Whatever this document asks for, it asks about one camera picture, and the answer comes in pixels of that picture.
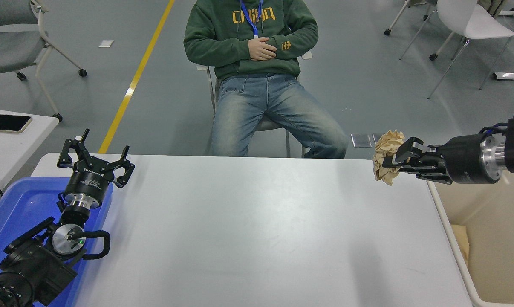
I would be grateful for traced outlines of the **person's left hand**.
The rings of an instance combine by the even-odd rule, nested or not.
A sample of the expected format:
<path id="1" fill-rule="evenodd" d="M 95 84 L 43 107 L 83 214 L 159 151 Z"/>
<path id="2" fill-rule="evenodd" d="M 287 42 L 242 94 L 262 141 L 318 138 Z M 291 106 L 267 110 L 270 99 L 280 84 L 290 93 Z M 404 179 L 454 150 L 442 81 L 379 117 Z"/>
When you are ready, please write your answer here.
<path id="1" fill-rule="evenodd" d="M 277 48 L 269 45 L 269 37 L 256 37 L 248 41 L 250 59 L 252 61 L 266 61 L 276 57 Z"/>

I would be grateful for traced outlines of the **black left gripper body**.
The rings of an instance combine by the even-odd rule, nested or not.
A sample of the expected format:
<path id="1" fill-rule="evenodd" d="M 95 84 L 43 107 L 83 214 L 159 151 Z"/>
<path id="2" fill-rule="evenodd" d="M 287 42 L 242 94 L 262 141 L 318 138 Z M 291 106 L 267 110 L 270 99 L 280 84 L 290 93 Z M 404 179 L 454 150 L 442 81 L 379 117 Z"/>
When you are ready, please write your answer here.
<path id="1" fill-rule="evenodd" d="M 113 179 L 114 175 L 111 170 L 93 171 L 84 166 L 78 168 L 74 165 L 72 166 L 72 176 L 63 192 L 64 200 L 72 201 L 77 194 L 84 194 L 95 201 L 102 201 Z"/>

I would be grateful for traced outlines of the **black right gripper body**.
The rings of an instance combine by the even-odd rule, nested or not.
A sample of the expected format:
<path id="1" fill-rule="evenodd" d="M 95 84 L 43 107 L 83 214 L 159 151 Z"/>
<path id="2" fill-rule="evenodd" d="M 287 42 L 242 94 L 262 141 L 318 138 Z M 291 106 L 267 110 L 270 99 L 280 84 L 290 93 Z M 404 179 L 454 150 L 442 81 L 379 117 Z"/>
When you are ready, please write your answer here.
<path id="1" fill-rule="evenodd" d="M 486 134 L 454 137 L 438 148 L 448 176 L 456 183 L 497 183 L 501 177 L 496 161 L 501 143 Z"/>

